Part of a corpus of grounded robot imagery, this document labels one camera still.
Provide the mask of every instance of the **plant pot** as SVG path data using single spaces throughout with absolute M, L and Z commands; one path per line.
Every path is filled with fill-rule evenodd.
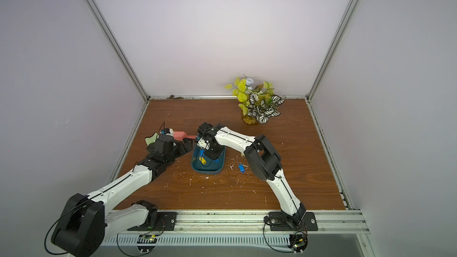
M 241 120 L 249 126 L 256 126 L 260 124 L 254 117 L 243 115 L 243 111 L 241 111 Z

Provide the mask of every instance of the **green cloth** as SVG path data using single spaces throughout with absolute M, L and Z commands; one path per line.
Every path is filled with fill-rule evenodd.
M 146 144 L 149 146 L 149 144 L 152 144 L 155 142 L 155 140 L 157 139 L 159 135 L 156 133 L 154 133 L 154 135 L 152 135 L 151 137 L 147 137 L 145 138 L 144 140 L 146 141 Z

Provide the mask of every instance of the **black mounting plate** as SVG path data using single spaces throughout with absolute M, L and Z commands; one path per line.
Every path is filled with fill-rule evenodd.
M 268 213 L 268 218 L 270 219 L 270 221 L 269 221 L 270 230 L 271 231 L 291 231 L 286 226 L 281 226 L 281 225 L 275 226 L 271 222 L 272 219 L 285 220 L 286 216 L 287 215 L 285 213 L 283 213 L 282 211 L 271 211 L 271 212 L 269 212 Z M 305 212 L 305 215 L 303 217 L 303 223 L 304 223 L 304 226 L 306 226 L 306 230 L 307 231 L 317 231 L 318 230 L 316 216 L 314 215 L 313 212 L 310 212 L 310 211 Z M 296 231 L 304 231 L 305 230 L 304 226 L 302 226 L 301 228 L 299 228 Z
M 173 211 L 159 211 L 157 213 L 157 220 L 159 221 L 159 225 L 157 226 L 156 230 L 154 231 L 162 231 L 162 221 L 165 223 L 165 230 L 164 231 L 174 231 L 174 225 L 176 223 L 176 216 L 177 213 Z M 150 231 L 151 228 L 147 224 L 142 224 L 140 226 L 134 226 L 127 231 Z

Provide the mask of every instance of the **teal plastic tray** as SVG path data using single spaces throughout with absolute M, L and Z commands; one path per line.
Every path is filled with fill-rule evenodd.
M 195 146 L 194 154 L 192 155 L 191 160 L 192 169 L 194 169 L 194 171 L 202 175 L 219 174 L 222 171 L 222 168 L 224 167 L 226 147 L 224 146 L 224 149 L 219 155 L 219 163 L 216 163 L 213 159 L 210 159 L 207 156 L 203 156 L 203 158 L 206 160 L 206 165 L 203 165 L 202 162 L 200 162 L 200 160 L 197 159 L 200 156 L 200 150 L 201 148 L 199 146 Z

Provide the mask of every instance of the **yellow object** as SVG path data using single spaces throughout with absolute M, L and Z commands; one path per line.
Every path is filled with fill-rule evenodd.
M 206 160 L 203 158 L 203 156 L 198 157 L 198 160 L 202 162 L 203 165 L 206 165 Z

